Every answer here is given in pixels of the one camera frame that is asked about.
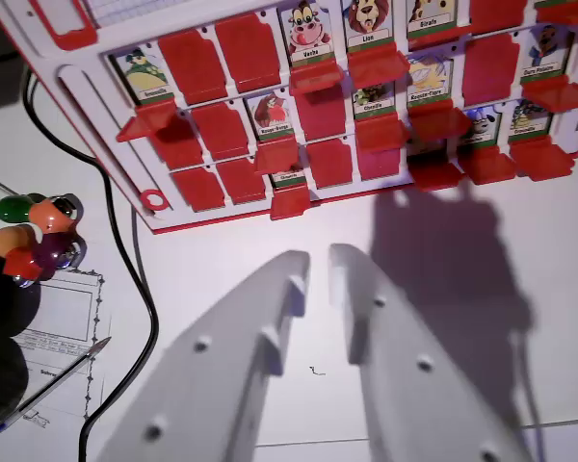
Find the cartoon giraffe character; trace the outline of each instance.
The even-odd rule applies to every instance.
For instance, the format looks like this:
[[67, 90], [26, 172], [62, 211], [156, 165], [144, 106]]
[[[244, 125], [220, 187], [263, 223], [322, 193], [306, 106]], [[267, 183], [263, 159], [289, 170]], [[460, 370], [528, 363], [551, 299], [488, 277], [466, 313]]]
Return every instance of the cartoon giraffe character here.
[[409, 60], [411, 84], [416, 91], [438, 89], [445, 86], [449, 78], [445, 63], [435, 55], [424, 55], [418, 59]]
[[139, 91], [158, 89], [167, 84], [165, 73], [152, 64], [140, 48], [135, 48], [126, 56], [126, 62], [131, 64], [125, 72], [126, 80]]
[[269, 127], [270, 124], [284, 122], [287, 119], [287, 113], [282, 105], [285, 100], [275, 94], [269, 94], [262, 98], [254, 112], [254, 120], [260, 127]]
[[330, 43], [331, 37], [324, 31], [324, 25], [317, 17], [319, 12], [313, 12], [308, 2], [301, 1], [295, 8], [289, 23], [291, 32], [289, 33], [289, 53], [314, 48], [324, 43]]
[[[411, 18], [408, 22], [417, 21], [421, 19], [422, 16], [432, 17], [450, 13], [453, 5], [453, 0], [415, 0], [413, 11], [411, 12]], [[428, 15], [425, 13], [425, 9], [427, 8], [430, 13]]]
[[370, 34], [385, 21], [389, 0], [353, 0], [347, 10], [349, 27], [361, 34]]

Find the cartoon lion character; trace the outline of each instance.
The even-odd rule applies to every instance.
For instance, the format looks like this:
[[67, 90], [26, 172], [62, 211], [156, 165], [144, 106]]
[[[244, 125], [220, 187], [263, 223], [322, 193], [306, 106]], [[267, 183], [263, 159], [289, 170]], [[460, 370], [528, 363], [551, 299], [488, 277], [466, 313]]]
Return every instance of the cartoon lion character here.
[[529, 56], [533, 58], [531, 66], [535, 67], [541, 64], [541, 60], [552, 55], [557, 51], [557, 28], [552, 25], [544, 26], [539, 34], [538, 46], [531, 47]]
[[416, 91], [438, 89], [443, 87], [449, 78], [442, 58], [435, 55], [424, 55], [417, 60], [409, 60], [411, 84]]
[[324, 43], [331, 43], [331, 37], [324, 31], [324, 25], [317, 17], [319, 12], [313, 12], [308, 2], [301, 1], [291, 12], [289, 23], [289, 53], [314, 48]]
[[126, 80], [139, 91], [158, 89], [167, 84], [165, 73], [152, 64], [140, 48], [135, 48], [126, 56], [126, 62], [131, 64], [124, 73]]
[[287, 113], [282, 107], [284, 102], [283, 98], [279, 98], [275, 94], [269, 94], [262, 98], [254, 112], [255, 122], [263, 128], [269, 127], [270, 124], [284, 122], [287, 119]]
[[389, 0], [353, 0], [347, 18], [349, 27], [361, 34], [376, 31], [389, 13]]

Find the cartoon bear character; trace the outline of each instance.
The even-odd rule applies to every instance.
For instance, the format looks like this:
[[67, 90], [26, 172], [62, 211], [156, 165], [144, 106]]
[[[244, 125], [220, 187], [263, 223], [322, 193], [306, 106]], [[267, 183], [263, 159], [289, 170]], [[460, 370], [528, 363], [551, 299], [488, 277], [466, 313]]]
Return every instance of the cartoon bear character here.
[[126, 62], [131, 66], [124, 73], [124, 76], [134, 90], [158, 89], [167, 84], [165, 73], [152, 64], [140, 48], [135, 48], [132, 53], [127, 55]]
[[255, 122], [262, 128], [269, 127], [270, 124], [284, 122], [287, 119], [287, 113], [282, 107], [284, 102], [283, 98], [279, 98], [275, 94], [269, 94], [262, 98], [254, 112]]
[[389, 13], [389, 0], [353, 0], [347, 11], [349, 27], [361, 34], [376, 31]]
[[416, 91], [438, 89], [445, 86], [449, 76], [442, 58], [435, 55], [424, 55], [418, 59], [409, 60], [411, 67], [411, 85]]
[[453, 0], [415, 0], [411, 18], [408, 22], [417, 21], [422, 17], [433, 17], [440, 14], [450, 13], [454, 5]]
[[540, 65], [541, 60], [557, 51], [559, 45], [556, 41], [556, 36], [557, 28], [553, 25], [547, 25], [541, 29], [538, 46], [533, 46], [531, 50], [529, 50], [529, 56], [533, 58], [531, 62], [532, 67]]
[[291, 32], [289, 33], [289, 53], [314, 48], [324, 43], [330, 43], [331, 37], [324, 31], [324, 25], [317, 17], [319, 12], [313, 12], [308, 2], [301, 1], [295, 8], [289, 23]]

